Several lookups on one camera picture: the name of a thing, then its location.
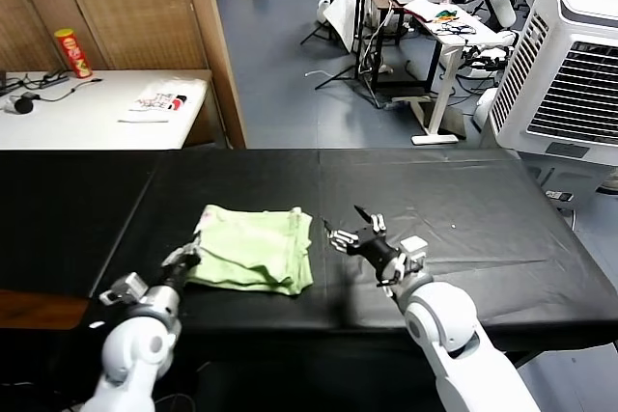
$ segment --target pringles can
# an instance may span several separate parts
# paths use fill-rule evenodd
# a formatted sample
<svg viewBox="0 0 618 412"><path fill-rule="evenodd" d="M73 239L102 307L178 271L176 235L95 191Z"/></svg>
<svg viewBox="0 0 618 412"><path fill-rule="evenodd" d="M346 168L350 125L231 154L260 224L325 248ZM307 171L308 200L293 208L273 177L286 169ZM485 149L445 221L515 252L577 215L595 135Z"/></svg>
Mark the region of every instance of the pringles can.
<svg viewBox="0 0 618 412"><path fill-rule="evenodd" d="M75 76L80 79L92 76L93 71L90 69L90 65L88 65L86 54L79 46L79 43L77 43L74 31L72 29L59 29L54 33L54 36L60 43L67 58L69 58L70 67Z"/></svg>

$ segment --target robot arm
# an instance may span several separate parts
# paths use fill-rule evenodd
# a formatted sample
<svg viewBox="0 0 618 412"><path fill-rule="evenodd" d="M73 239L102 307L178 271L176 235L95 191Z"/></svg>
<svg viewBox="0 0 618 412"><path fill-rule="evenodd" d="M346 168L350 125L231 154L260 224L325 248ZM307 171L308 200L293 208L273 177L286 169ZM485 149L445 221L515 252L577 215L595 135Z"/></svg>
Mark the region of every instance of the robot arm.
<svg viewBox="0 0 618 412"><path fill-rule="evenodd" d="M446 411L539 412L515 367L493 347L470 296L423 270L427 242L413 236L393 248L381 214L355 208L369 226L348 233L324 221L328 239L338 251L360 255L376 269L378 286L397 304L434 371Z"/></svg>
<svg viewBox="0 0 618 412"><path fill-rule="evenodd" d="M83 412L155 412L153 387L170 368L181 333L178 309L186 275L200 261L195 245L177 249L163 262L155 286L148 288L133 272L100 296L103 304L125 303L128 310L105 340L103 374Z"/></svg>

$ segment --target green cloth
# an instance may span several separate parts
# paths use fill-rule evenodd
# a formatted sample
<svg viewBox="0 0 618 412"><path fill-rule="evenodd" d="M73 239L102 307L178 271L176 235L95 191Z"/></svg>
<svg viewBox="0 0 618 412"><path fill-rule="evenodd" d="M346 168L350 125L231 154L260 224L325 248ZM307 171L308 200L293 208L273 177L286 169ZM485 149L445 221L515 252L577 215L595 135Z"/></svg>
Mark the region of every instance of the green cloth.
<svg viewBox="0 0 618 412"><path fill-rule="evenodd" d="M189 282L287 295L313 284L307 248L311 216L299 207L240 212L208 205L195 232L200 264Z"/></svg>

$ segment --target white desk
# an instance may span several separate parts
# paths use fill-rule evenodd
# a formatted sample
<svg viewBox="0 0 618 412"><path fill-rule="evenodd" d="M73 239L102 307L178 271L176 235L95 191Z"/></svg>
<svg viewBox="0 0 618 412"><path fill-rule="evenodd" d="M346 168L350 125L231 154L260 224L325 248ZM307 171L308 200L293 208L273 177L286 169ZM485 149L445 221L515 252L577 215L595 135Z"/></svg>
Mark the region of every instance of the white desk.
<svg viewBox="0 0 618 412"><path fill-rule="evenodd" d="M454 9L457 10L458 22L472 26L475 29L476 34L441 36L438 33L438 30L442 27L442 24L425 23L422 20L419 20L423 27L427 29L432 36L434 36L435 40L442 44L441 53L446 58L446 69L444 71L444 75L442 76L442 85L439 93L437 94L437 98L435 99L434 112L432 113L429 125L424 124L425 113L420 103L408 98L410 100L412 112L414 113L416 119L420 122L426 134L413 136L411 140L414 145L453 144L459 141L455 135L440 135L437 132L440 128L442 118L444 117L444 111L446 110L446 105L448 104L451 88L455 84L457 69L462 62L462 52L464 47L482 44L493 47L502 44L502 39L494 31L485 26L478 19L474 18L471 14L456 5L448 7L449 11Z"/></svg>
<svg viewBox="0 0 618 412"><path fill-rule="evenodd" d="M28 75L37 79L43 74L31 72ZM22 78L23 75L23 72L13 72L8 77ZM32 113L17 115L0 109L0 150L181 149L202 108L210 71L95 71L92 77L100 77L103 81L82 86L60 101L35 100ZM195 96L187 99L182 111L168 123L118 122L149 84L173 77L203 79L206 83L202 89L196 90ZM32 92L45 98L56 98L83 81L72 77L62 84ZM25 92L28 91L21 88L9 96L21 96ZM0 102L4 104L7 98L0 97Z"/></svg>

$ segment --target blue floor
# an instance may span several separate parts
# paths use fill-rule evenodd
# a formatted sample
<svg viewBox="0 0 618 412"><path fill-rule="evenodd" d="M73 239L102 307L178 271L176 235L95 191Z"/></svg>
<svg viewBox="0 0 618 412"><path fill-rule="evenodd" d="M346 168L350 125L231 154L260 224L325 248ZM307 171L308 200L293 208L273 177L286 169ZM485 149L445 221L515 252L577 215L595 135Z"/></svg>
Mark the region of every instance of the blue floor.
<svg viewBox="0 0 618 412"><path fill-rule="evenodd" d="M408 109L380 111L343 82L316 92L324 76L304 77L316 69L336 73L352 62L343 49L324 41L299 45L314 28L318 1L218 0L249 147L413 149L409 137L422 131ZM403 40L400 48L386 48L385 62L401 69L410 59L422 77L433 47L423 38ZM434 90L438 88L437 77ZM460 88L456 92L465 95ZM471 113L474 105L471 98L457 106ZM479 136L469 118L466 130L467 140L458 147L475 147ZM616 198L597 194L577 212L577 236L618 288L617 223ZM520 373L544 412L618 409L613 345L544 353Z"/></svg>

